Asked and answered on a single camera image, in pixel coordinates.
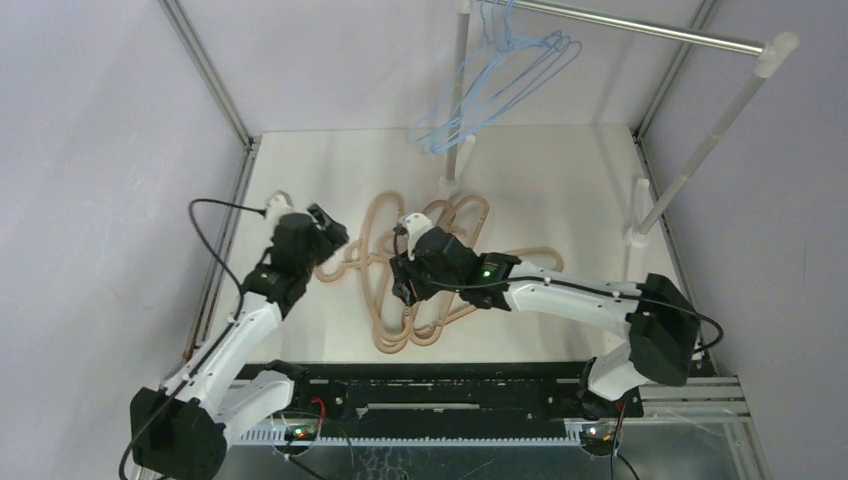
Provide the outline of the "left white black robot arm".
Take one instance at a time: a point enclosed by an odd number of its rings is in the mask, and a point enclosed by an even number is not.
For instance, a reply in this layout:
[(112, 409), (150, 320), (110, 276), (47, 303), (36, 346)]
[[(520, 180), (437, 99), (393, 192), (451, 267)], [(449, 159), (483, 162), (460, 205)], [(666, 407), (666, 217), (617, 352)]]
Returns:
[(235, 283), (238, 302), (219, 336), (204, 344), (157, 389), (143, 387), (130, 403), (129, 461), (171, 479), (212, 479), (233, 444), (272, 413), (305, 414), (313, 394), (303, 368), (275, 360), (247, 385), (232, 382), (253, 350), (283, 324), (304, 296), (314, 269), (348, 241), (344, 225), (319, 205), (296, 212), (288, 203), (261, 210), (272, 225), (269, 245)]

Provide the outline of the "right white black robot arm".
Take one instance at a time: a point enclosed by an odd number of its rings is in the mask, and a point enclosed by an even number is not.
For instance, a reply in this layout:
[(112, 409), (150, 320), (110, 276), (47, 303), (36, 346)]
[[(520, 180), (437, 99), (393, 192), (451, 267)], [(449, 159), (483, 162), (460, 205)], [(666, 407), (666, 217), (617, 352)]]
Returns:
[(687, 384), (701, 320), (669, 278), (585, 279), (507, 253), (476, 253), (438, 227), (406, 234), (407, 250), (394, 252), (389, 264), (392, 292), (408, 307), (453, 292), (478, 309), (554, 315), (620, 338), (618, 347), (589, 360), (583, 372), (577, 393), (587, 414), (605, 415), (647, 383)]

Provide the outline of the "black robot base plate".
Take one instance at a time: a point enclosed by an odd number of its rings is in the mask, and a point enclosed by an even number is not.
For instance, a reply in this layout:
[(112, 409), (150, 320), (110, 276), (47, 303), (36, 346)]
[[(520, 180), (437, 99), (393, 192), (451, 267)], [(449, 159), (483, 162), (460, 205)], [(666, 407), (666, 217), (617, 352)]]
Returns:
[(572, 424), (644, 415), (638, 389), (583, 394), (581, 362), (307, 363), (292, 404), (261, 421), (284, 439), (315, 425), (325, 444), (572, 443)]

